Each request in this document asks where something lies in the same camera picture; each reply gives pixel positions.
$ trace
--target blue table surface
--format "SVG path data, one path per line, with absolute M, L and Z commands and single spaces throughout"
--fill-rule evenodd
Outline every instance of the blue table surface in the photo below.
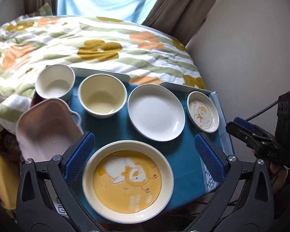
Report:
M 98 119 L 89 115 L 82 107 L 77 96 L 77 89 L 83 79 L 76 78 L 70 100 L 70 108 L 81 116 L 82 129 L 84 131 L 90 131 L 95 135 L 96 143 L 91 155 L 99 148 L 111 142 L 125 139 L 142 141 L 157 148 L 167 158 L 174 175 L 173 194 L 163 212 L 184 206 L 206 194 L 201 160 L 194 148 L 196 129 L 187 115 L 185 93 L 172 91 L 181 102 L 185 111 L 186 122 L 183 132 L 174 140 L 156 142 L 143 137 L 132 126 L 128 116 L 127 103 L 117 114 L 110 118 Z M 128 95 L 137 87 L 137 85 L 132 84 L 125 84 L 125 86 Z M 218 132 L 210 134 L 209 138 L 214 145 L 221 148 Z M 82 176 L 83 171 L 80 172 L 76 181 L 70 183 L 71 187 L 87 211 L 98 222 L 108 223 L 109 221 L 97 214 L 87 202 L 82 189 Z

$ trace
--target screw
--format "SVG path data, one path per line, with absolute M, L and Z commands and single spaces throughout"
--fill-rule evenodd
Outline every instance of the screw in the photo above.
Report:
M 55 155 L 54 157 L 53 157 L 53 160 L 54 161 L 58 161 L 58 160 L 60 160 L 61 159 L 61 155 L 59 155 L 59 154 L 57 154 L 57 155 Z
M 26 161 L 25 161 L 25 163 L 28 165 L 28 164 L 30 164 L 32 162 L 32 159 L 26 159 Z
M 233 156 L 233 155 L 230 155 L 230 156 L 228 157 L 228 159 L 229 159 L 229 161 L 232 161 L 232 162 L 236 161 L 236 157 Z
M 264 161 L 263 161 L 262 159 L 258 159 L 258 163 L 259 163 L 260 165 L 263 165 L 263 164 L 264 164 Z

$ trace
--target bedspread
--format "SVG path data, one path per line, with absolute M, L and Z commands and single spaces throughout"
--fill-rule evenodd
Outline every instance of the bedspread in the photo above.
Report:
M 177 39 L 122 20 L 52 16 L 45 4 L 0 27 L 0 131 L 15 133 L 39 73 L 53 64 L 120 72 L 133 84 L 168 81 L 205 89 Z

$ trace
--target bowl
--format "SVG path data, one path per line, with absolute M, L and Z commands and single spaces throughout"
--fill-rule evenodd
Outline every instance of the bowl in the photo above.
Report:
M 185 112 L 178 98 L 154 84 L 136 87 L 128 99 L 128 113 L 136 130 L 155 141 L 169 141 L 181 134 Z
M 213 133 L 219 126 L 219 115 L 213 102 L 203 93 L 193 91 L 187 98 L 187 112 L 200 130 Z
M 68 101 L 75 82 L 75 73 L 67 65 L 46 67 L 36 80 L 36 92 L 43 99 L 60 98 Z
M 154 166 L 137 162 L 129 153 L 149 158 Z M 100 148 L 89 159 L 83 173 L 83 191 L 88 203 L 98 214 L 118 223 L 144 222 L 159 214 L 169 202 L 173 186 L 173 172 L 163 154 L 134 140 L 116 141 Z M 102 201 L 120 204 L 118 207 L 123 211 L 115 211 Z
M 124 106 L 127 101 L 127 89 L 114 76 L 95 74 L 81 82 L 78 98 L 90 115 L 109 118 Z
M 47 99 L 24 112 L 16 124 L 23 158 L 35 162 L 63 155 L 82 136 L 81 117 L 61 99 Z

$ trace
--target patterned fabric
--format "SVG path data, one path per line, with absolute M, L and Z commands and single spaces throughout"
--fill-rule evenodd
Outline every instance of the patterned fabric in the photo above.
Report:
M 134 84 L 168 81 L 205 89 L 178 40 L 127 21 L 54 17 L 46 4 L 0 27 L 0 131 L 15 133 L 37 76 L 54 64 L 120 72 Z

